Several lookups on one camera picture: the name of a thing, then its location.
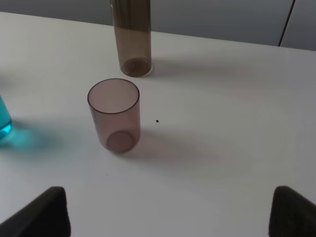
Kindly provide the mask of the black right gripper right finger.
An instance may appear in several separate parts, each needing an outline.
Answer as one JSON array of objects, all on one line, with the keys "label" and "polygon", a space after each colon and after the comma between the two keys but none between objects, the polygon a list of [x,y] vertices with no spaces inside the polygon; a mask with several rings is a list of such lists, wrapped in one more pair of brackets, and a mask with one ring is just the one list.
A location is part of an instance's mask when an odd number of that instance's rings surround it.
[{"label": "black right gripper right finger", "polygon": [[292,188],[278,186],[273,195],[269,236],[315,237],[316,205]]}]

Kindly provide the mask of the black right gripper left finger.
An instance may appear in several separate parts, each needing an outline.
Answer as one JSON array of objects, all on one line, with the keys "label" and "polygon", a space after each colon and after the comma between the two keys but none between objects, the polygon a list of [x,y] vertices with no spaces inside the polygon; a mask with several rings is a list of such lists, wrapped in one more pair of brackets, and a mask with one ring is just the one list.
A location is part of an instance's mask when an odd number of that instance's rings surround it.
[{"label": "black right gripper left finger", "polygon": [[50,187],[0,224],[2,237],[69,237],[71,222],[63,187]]}]

